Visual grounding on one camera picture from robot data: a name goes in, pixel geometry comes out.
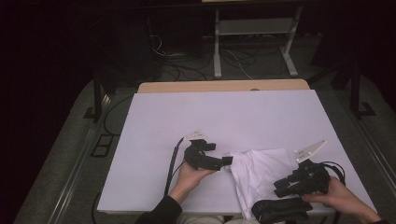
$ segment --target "person's right hand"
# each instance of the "person's right hand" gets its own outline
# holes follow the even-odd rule
[[[327,194],[320,192],[305,194],[303,200],[309,203],[323,203],[331,206],[340,213],[352,215],[361,223],[373,223],[381,217],[367,204],[362,202],[355,194],[332,176]]]

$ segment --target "person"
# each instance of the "person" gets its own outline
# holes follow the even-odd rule
[[[151,212],[141,215],[135,224],[176,223],[177,218],[182,212],[180,205],[187,199],[190,192],[199,185],[203,178],[214,173],[215,171],[211,170],[195,170],[189,166],[187,162],[183,162],[180,166],[177,183],[172,188],[169,195],[165,195]],[[389,224],[386,220],[381,219],[371,207],[362,202],[344,184],[333,176],[329,183],[327,194],[316,192],[306,194],[302,199],[309,203],[323,203],[328,205],[340,213],[352,215],[362,224]]]

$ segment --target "white desk leg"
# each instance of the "white desk leg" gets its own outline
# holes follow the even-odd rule
[[[296,11],[296,13],[294,15],[294,18],[293,18],[293,23],[292,23],[292,25],[290,27],[290,30],[289,30],[288,42],[286,43],[285,47],[280,49],[280,51],[282,53],[282,56],[283,56],[283,60],[285,61],[286,66],[288,67],[289,74],[290,74],[291,77],[297,77],[298,76],[297,70],[294,67],[294,63],[291,60],[291,57],[289,55],[289,51],[290,51],[291,43],[293,42],[294,35],[296,33],[296,30],[297,30],[298,22],[300,20],[300,15],[301,15],[302,11],[303,11],[302,7],[298,7],[297,8],[297,11]]]
[[[213,55],[213,65],[215,67],[215,78],[221,78],[221,64],[219,55],[219,11],[216,10],[216,23],[215,23],[215,53]]]

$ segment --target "hand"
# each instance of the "hand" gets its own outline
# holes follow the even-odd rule
[[[212,170],[195,170],[186,161],[184,161],[178,172],[177,183],[169,193],[169,196],[181,204],[189,196],[189,193],[199,185],[205,176],[211,175],[215,172],[216,171]]]
[[[333,176],[329,182],[329,191],[327,194],[317,192],[306,194],[302,198],[309,203],[329,205],[340,213],[354,216],[361,223],[373,223],[381,220],[381,217],[372,208],[362,202],[343,183]]]

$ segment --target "person's left hand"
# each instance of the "person's left hand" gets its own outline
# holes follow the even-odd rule
[[[189,193],[199,185],[205,176],[211,175],[215,172],[216,171],[212,170],[195,170],[186,161],[184,161],[178,172],[177,183],[169,193],[169,196],[181,204],[189,196]]]

